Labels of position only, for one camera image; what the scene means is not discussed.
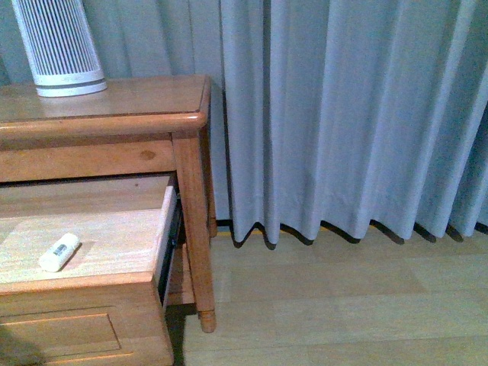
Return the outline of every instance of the drawer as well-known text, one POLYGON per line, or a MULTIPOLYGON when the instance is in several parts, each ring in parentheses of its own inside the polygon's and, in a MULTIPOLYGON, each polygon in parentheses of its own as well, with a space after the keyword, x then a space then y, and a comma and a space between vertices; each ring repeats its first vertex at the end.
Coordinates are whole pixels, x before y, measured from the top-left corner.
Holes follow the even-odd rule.
POLYGON ((3 186, 0 208, 1 361, 172 364, 171 176, 3 186), (65 232, 81 247, 61 271, 42 271, 39 256, 65 232))

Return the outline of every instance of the air purifier vent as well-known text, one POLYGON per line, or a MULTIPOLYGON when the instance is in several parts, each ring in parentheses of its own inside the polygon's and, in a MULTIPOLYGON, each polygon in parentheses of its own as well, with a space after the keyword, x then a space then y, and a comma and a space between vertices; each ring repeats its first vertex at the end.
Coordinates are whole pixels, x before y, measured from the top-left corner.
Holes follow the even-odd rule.
POLYGON ((78 95, 107 87, 81 0, 12 3, 39 95, 78 95))

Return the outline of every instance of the barcode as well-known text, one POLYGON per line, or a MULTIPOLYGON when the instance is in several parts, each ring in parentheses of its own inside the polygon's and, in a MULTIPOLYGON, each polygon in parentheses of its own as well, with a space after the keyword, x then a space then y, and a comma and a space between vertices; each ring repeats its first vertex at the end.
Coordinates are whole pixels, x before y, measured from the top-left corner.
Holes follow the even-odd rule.
POLYGON ((57 256, 60 256, 65 250, 67 250, 68 247, 65 246, 64 244, 61 244, 60 246, 58 246, 56 248, 56 250, 54 251, 54 255, 57 255, 57 256))

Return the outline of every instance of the table top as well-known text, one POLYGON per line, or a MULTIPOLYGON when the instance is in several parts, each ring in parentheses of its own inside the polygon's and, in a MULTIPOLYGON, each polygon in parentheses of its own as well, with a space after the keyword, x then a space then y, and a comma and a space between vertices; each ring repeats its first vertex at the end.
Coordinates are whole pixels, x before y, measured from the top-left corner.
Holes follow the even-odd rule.
POLYGON ((151 281, 172 215, 170 175, 0 190, 0 294, 151 281), (61 271, 39 257, 63 234, 82 245, 61 271))
POLYGON ((114 79, 104 91, 61 98, 40 97, 34 85, 8 85, 0 88, 0 139, 199 128, 209 100, 205 75, 114 79))

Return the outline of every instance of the curtain fold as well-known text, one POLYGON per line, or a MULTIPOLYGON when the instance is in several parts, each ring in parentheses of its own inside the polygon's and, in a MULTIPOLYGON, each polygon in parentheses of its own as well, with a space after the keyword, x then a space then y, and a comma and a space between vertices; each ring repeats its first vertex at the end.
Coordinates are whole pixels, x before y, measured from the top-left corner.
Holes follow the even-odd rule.
POLYGON ((468 157, 476 173, 488 162, 473 149, 486 2, 264 4, 221 9, 236 240, 256 222, 272 243, 281 223, 314 239, 321 221, 356 238, 370 220, 443 236, 467 214, 453 205, 468 157))
MULTIPOLYGON (((237 241, 256 223, 271 243, 281 224, 488 225, 488 2, 83 3, 108 78, 212 77, 217 218, 237 241)), ((0 85, 31 81, 0 14, 0 85)))

